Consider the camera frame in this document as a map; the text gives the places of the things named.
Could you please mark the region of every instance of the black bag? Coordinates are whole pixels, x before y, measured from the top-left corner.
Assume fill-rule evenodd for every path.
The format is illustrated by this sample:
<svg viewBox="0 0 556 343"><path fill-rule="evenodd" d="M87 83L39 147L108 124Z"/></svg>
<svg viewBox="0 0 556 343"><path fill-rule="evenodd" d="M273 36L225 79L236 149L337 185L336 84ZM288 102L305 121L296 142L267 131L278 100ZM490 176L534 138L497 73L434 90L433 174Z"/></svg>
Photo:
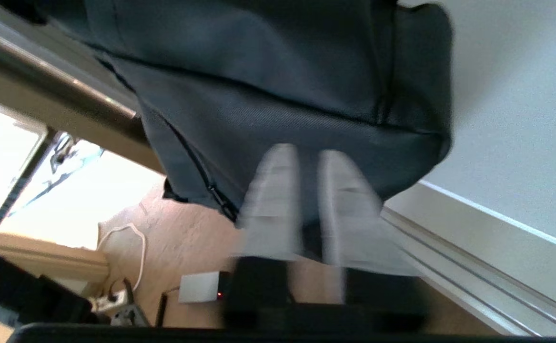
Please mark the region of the black bag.
<svg viewBox="0 0 556 343"><path fill-rule="evenodd" d="M387 200L450 147L452 29L435 4L36 0L22 8L93 48L136 93L166 195L180 202L236 220L263 154L297 145L314 257L318 152L347 153Z"/></svg>

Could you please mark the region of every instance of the black cable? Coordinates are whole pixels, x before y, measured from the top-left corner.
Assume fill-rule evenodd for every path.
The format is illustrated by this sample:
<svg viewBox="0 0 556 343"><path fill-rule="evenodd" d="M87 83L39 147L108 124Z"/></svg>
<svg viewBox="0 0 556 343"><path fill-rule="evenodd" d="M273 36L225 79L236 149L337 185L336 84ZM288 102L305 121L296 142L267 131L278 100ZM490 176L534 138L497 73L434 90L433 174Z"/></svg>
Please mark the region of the black cable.
<svg viewBox="0 0 556 343"><path fill-rule="evenodd" d="M106 295L106 299L108 299L109 302L116 302L117 301L117 297L115 295L115 293L112 292L112 287L115 285L115 282L117 282L119 279L113 280L110 284L110 286L108 286L108 294Z"/></svg>
<svg viewBox="0 0 556 343"><path fill-rule="evenodd" d="M155 316L155 327L162 328L163 327L163 320L165 316L165 308L167 307L167 295L173 291L177 291L180 289L180 286L176 286L174 288L170 288L167 291L162 292L162 296L160 297L160 306L157 309L157 315Z"/></svg>

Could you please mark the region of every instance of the wooden floor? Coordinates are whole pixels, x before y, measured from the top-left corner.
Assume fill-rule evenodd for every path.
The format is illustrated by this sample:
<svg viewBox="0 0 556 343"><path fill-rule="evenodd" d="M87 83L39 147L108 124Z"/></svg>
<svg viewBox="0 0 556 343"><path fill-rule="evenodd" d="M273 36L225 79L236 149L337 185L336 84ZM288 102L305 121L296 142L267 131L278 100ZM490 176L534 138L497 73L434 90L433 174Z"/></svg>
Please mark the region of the wooden floor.
<svg viewBox="0 0 556 343"><path fill-rule="evenodd" d="M136 302L154 323L160 295L178 286L180 276L190 273L229 271L230 254L236 250L241 231L217 212L198 205L162 200L162 185L154 186L138 204L101 223L101 237L111 228L133 223L147 236L147 259L142 282L135 292ZM106 252L111 275L105 288L127 276L136 281L141 242L132 231L113 234L101 248ZM298 302L333 302L329 291L317 291L328 278L330 267L302 259L291 267L291 290ZM433 314L425 332L436 334L494 335L484 323L427 287ZM217 328L220 325L216 303L178 304L174 292L168 300L164 326Z"/></svg>

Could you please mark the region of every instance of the power strip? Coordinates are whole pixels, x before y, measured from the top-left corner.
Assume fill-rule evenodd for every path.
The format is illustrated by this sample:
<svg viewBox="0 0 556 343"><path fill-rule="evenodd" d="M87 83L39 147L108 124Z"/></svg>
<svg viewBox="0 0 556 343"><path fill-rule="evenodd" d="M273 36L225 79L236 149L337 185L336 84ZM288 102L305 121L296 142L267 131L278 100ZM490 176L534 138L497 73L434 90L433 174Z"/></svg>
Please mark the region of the power strip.
<svg viewBox="0 0 556 343"><path fill-rule="evenodd" d="M113 293L115 301L110 301L107 296L93 299L92 312L105 313L110 310L117 310L130 303L130 299L125 289Z"/></svg>

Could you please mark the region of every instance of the zipper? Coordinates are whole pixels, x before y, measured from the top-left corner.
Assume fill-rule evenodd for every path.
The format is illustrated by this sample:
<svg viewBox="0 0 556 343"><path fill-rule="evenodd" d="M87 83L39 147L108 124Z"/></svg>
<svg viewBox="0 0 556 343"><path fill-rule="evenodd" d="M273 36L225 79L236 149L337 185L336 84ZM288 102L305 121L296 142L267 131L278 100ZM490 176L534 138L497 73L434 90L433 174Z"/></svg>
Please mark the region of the zipper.
<svg viewBox="0 0 556 343"><path fill-rule="evenodd" d="M199 172L202 181L206 186L206 190L212 195L215 202L219 204L223 215L225 215L225 217L227 217L232 222L235 222L238 219L238 208L236 208L236 206L234 206L234 204L232 204L232 202L230 202L230 200L221 191L219 191L219 189L216 188L216 182L212 178L210 172L208 172L206 165L204 165L199 156L197 156L193 149L191 149L191 147L184 139L184 137L180 134L180 132L178 132L176 128L174 128L174 126L172 126L172 124L170 124L160 113L158 113L158 115L163 119L165 124L169 126L170 130L174 132L174 134L180 141L180 144L182 144L182 147L184 147L184 149L187 151L189 158L195 165L197 172Z"/></svg>

